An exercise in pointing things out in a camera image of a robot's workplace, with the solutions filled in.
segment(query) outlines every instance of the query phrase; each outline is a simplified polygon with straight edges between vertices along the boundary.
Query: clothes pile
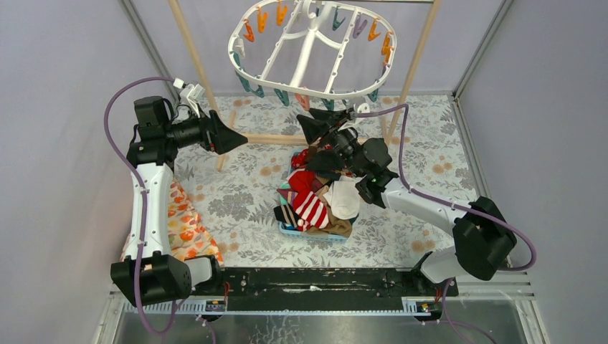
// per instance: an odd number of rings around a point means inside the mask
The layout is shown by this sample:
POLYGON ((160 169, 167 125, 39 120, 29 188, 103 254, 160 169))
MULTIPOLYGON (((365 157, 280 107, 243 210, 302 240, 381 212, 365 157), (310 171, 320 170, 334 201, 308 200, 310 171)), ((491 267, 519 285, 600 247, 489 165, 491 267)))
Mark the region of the clothes pile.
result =
POLYGON ((361 200, 341 160, 330 149, 311 146, 292 157, 291 167, 287 183, 277 189, 275 218, 289 230, 349 237, 361 200))

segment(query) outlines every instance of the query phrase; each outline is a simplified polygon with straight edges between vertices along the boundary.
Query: wooden frame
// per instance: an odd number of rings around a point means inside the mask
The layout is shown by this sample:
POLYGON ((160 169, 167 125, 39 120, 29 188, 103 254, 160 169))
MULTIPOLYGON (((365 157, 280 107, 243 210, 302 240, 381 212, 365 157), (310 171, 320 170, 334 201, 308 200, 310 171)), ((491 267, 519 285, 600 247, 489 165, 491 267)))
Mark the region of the wooden frame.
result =
MULTIPOLYGON (((196 49, 196 45, 194 44, 194 40, 192 38, 192 33, 188 28, 188 24, 186 23, 186 18, 184 17, 184 13, 179 6, 179 0, 168 0, 169 6, 171 7, 171 11, 173 12, 173 16, 175 17, 175 22, 177 23, 177 27, 181 32, 181 36, 184 39, 184 44, 188 49, 188 53, 190 54, 190 58, 192 59, 192 63, 194 64, 194 68, 196 69, 196 73, 199 76, 202 86, 205 88, 205 95, 209 100, 209 106, 215 111, 219 113, 219 108, 217 107, 217 103, 215 101, 215 96, 213 95, 213 89, 211 83, 207 79, 207 75, 205 73, 205 68, 203 66, 203 62, 201 57, 196 49)), ((420 33, 420 37, 418 39, 418 43, 416 44, 416 49, 414 50, 414 56, 412 61, 409 64, 409 69, 407 71, 407 75, 405 77, 405 82, 403 84, 403 88, 401 91, 401 95, 399 96, 398 103, 401 104, 405 101, 405 98, 409 92, 409 88, 412 86, 412 82, 414 81, 414 76, 416 75, 416 70, 418 69, 418 64, 420 63, 420 59, 422 58, 422 52, 424 51, 424 46, 427 43, 427 39, 429 37, 429 33, 431 32, 431 28, 433 25, 433 21, 437 15, 437 10, 441 5, 441 0, 401 0, 399 2, 403 3, 426 3, 430 4, 431 7, 427 14, 427 18, 424 22, 424 26, 422 27, 422 32, 420 33)), ((396 130, 397 122, 399 121, 399 117, 402 115, 401 110, 397 110, 391 119, 389 125, 387 125, 386 116, 383 116, 381 119, 381 128, 382 135, 384 137, 384 141, 387 145, 391 144, 391 138, 396 130)), ((228 121, 228 126, 233 128, 234 121, 236 119, 236 112, 232 111, 230 114, 230 118, 228 121)), ((271 145, 307 145, 306 139, 304 139, 303 135, 275 135, 275 134, 254 134, 254 133, 243 133, 244 136, 249 139, 249 143, 261 143, 261 144, 271 144, 271 145)), ((224 160, 226 156, 218 157, 216 168, 218 171, 221 171, 224 165, 224 160)))

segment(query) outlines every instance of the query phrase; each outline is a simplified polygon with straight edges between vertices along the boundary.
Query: white cloth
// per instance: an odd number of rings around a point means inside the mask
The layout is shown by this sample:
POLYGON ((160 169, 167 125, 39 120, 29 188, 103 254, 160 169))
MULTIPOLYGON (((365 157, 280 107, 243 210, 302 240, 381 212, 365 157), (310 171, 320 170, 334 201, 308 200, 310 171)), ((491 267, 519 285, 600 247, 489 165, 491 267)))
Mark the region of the white cloth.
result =
POLYGON ((339 181, 334 181, 323 197, 331 207, 332 214, 338 219, 348 220, 359 214, 361 200, 355 180, 350 177, 341 176, 339 181))

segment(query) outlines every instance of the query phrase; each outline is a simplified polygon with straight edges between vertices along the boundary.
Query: blue basket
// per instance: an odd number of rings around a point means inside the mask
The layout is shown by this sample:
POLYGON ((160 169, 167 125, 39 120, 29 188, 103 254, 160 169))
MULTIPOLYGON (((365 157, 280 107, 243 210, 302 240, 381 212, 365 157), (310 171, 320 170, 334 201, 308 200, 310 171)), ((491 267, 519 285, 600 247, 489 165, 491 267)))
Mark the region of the blue basket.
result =
MULTIPOLYGON (((300 154, 299 151, 294 152, 294 156, 296 156, 297 154, 300 154)), ((289 173, 291 174, 293 172, 293 168, 290 166, 289 169, 289 173)), ((281 188, 289 188, 289 184, 283 184, 281 185, 281 188)), ((287 204, 287 201, 282 197, 279 196, 279 201, 281 202, 281 204, 287 204)), ((346 240, 348 239, 345 236, 341 236, 341 235, 337 235, 337 234, 314 234, 314 235, 310 235, 307 234, 305 231, 298 231, 294 226, 288 226, 287 224, 279 221, 279 230, 281 231, 281 233, 283 233, 285 236, 287 237, 292 237, 292 238, 301 238, 301 239, 307 239, 307 240, 316 240, 319 242, 346 242, 346 240)))

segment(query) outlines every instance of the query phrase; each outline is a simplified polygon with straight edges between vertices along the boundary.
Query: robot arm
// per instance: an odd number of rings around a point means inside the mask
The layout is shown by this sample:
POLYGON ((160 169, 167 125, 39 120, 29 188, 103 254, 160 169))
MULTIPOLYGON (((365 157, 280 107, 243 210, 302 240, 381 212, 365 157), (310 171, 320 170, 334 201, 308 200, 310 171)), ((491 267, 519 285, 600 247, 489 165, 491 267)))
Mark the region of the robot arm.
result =
POLYGON ((213 278, 219 271, 215 257, 197 257, 181 262, 171 256, 167 200, 173 181, 174 161, 178 149, 189 145, 199 144, 207 151, 223 154, 247 142, 246 137, 226 127, 215 111, 209 111, 207 116, 200 109, 196 101, 202 94, 200 86, 184 86, 179 81, 175 86, 181 88, 181 103, 190 107, 190 116, 179 123, 174 123, 176 116, 169 118, 165 107, 168 101, 162 97, 145 97, 134 103, 141 140, 130 144, 127 160, 136 168, 144 185, 139 185, 131 174, 133 218, 125 259, 110 268, 112 281, 132 305, 135 304, 136 269, 141 271, 142 305, 184 299, 191 294, 192 286, 217 280, 213 278), (146 209, 143 191, 146 192, 146 209), (142 214, 146 215, 143 227, 142 214), (137 267, 141 228, 145 230, 145 239, 141 265, 137 267))
POLYGON ((432 283, 471 274, 490 280, 516 244, 515 235, 484 218, 454 208, 455 204, 473 208, 504 221, 496 205, 485 197, 467 202, 446 198, 416 189, 414 193, 387 166, 392 158, 380 138, 371 138, 362 145, 354 128, 344 124, 356 118, 353 108, 343 111, 310 109, 313 118, 298 115, 308 144, 330 145, 345 167, 362 177, 356 184, 361 198, 381 208, 390 208, 427 221, 454 237, 455 245, 423 256, 417 269, 432 283), (445 206, 420 195, 442 199, 445 206))

